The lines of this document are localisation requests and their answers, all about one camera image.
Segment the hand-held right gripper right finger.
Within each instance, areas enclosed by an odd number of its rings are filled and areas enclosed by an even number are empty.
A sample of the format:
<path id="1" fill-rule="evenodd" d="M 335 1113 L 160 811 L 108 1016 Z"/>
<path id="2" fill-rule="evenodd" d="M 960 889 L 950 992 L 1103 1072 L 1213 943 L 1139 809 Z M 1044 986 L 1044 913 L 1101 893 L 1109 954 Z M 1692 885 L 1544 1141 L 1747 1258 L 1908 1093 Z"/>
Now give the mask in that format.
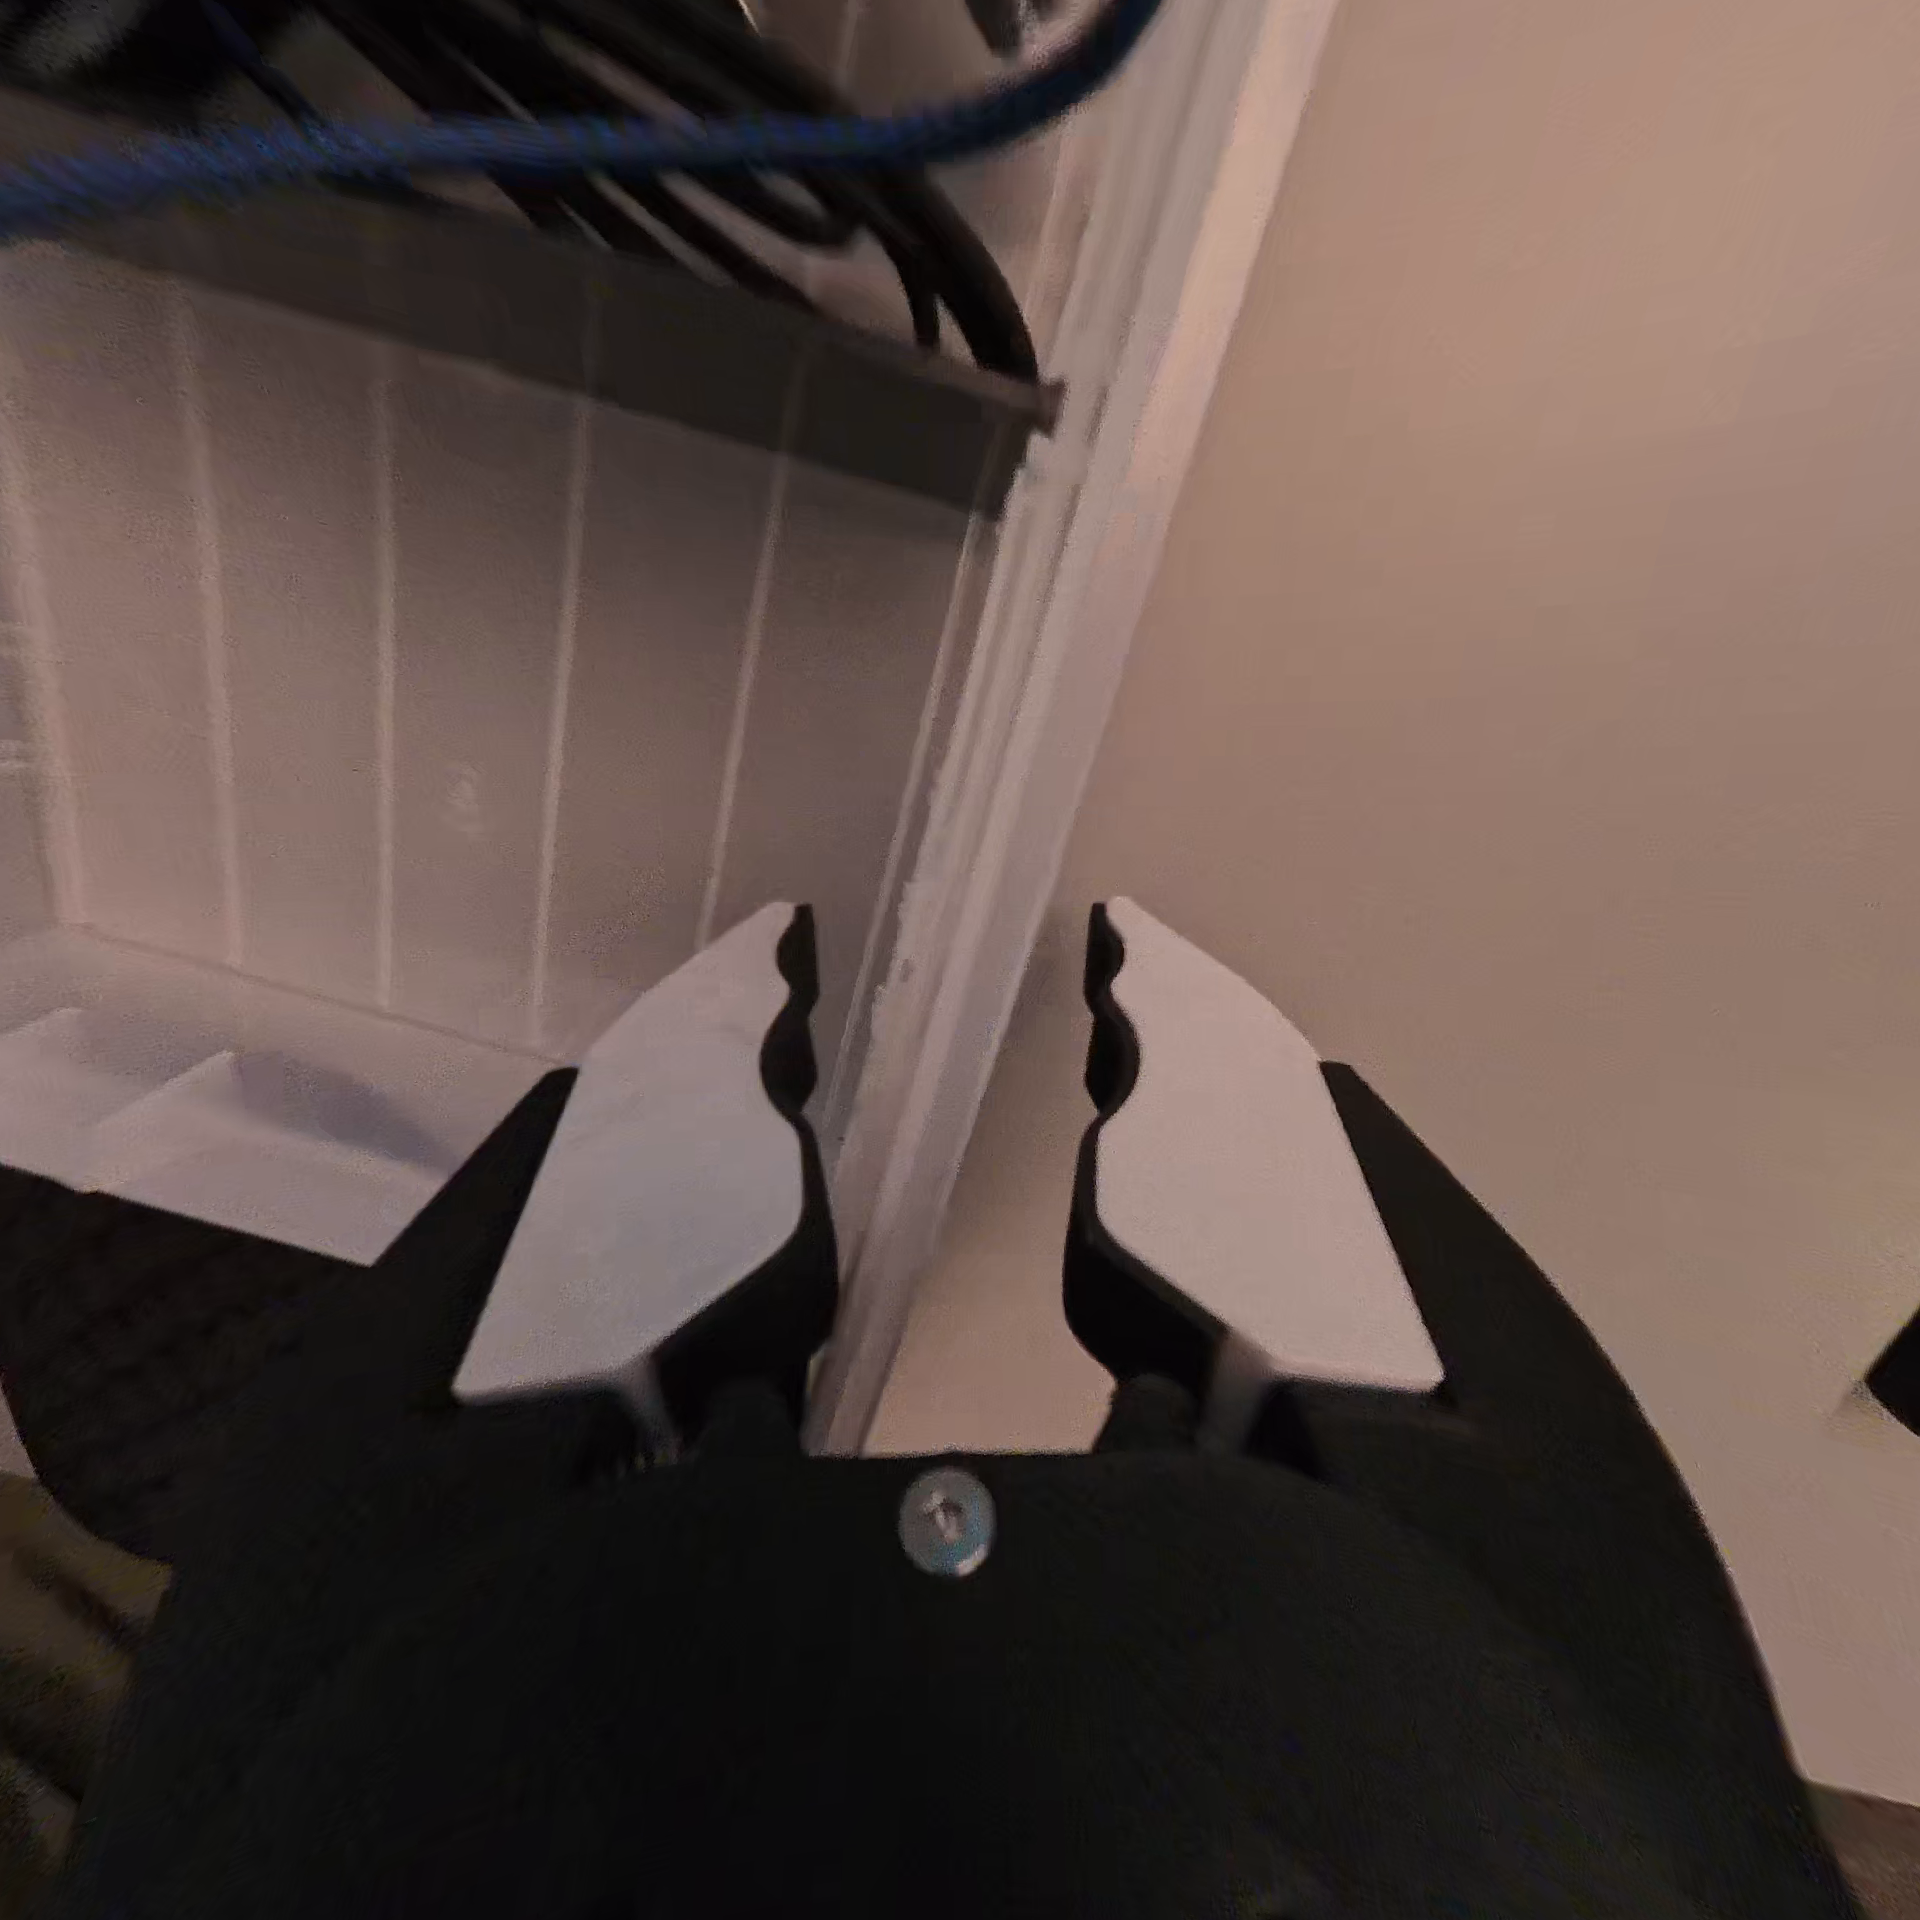
<path id="1" fill-rule="evenodd" d="M 1240 1451 L 1299 1386 L 1429 1401 L 1445 1368 L 1328 1068 L 1239 973 L 1117 896 L 1088 916 L 1092 1121 L 1063 1248 L 1074 1339 Z"/>

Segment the clear plastic bin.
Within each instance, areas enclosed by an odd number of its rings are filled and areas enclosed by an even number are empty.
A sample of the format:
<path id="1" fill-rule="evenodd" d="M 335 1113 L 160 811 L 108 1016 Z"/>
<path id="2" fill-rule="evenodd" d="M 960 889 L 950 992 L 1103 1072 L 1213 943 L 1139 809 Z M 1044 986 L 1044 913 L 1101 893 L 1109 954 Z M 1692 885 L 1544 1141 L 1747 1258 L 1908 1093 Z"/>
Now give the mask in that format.
<path id="1" fill-rule="evenodd" d="M 807 903 L 812 1432 L 864 1442 L 1334 12 L 1168 4 L 947 188 L 1063 391 L 996 519 L 5 241 L 5 1151 L 368 1264 L 541 1066 Z M 914 347 L 877 236 L 707 216 Z M 1003 378 L 955 316 L 938 356 Z"/>

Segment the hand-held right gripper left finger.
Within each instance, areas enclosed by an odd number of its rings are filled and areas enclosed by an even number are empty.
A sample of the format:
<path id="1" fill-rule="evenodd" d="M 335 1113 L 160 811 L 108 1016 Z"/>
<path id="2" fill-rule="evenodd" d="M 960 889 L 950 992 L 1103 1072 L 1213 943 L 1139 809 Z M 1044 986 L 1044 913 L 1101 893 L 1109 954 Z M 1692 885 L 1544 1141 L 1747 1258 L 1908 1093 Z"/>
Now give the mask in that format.
<path id="1" fill-rule="evenodd" d="M 838 1258 L 810 1122 L 813 913 L 768 903 L 589 1047 L 452 1379 L 461 1403 L 618 1399 L 650 1457 L 733 1387 L 804 1421 Z"/>

